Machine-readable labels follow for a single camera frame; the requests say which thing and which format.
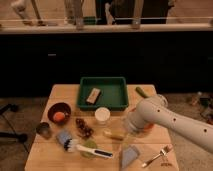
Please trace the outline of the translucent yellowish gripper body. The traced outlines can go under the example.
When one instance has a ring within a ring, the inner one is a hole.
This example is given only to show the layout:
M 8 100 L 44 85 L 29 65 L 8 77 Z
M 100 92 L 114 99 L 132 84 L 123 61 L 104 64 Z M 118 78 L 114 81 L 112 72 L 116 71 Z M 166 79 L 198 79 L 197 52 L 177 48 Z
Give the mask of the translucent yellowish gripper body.
M 137 113 L 128 113 L 122 120 L 125 133 L 125 140 L 130 137 L 137 137 L 143 133 L 143 128 L 148 124 Z

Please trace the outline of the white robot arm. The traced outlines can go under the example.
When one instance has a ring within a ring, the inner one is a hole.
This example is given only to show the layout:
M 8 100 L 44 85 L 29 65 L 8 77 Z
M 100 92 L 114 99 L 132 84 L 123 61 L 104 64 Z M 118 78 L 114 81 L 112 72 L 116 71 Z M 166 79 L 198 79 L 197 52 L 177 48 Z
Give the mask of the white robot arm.
M 167 99 L 160 94 L 140 100 L 123 119 L 123 127 L 130 134 L 139 134 L 148 124 L 170 129 L 213 153 L 213 126 L 169 110 Z

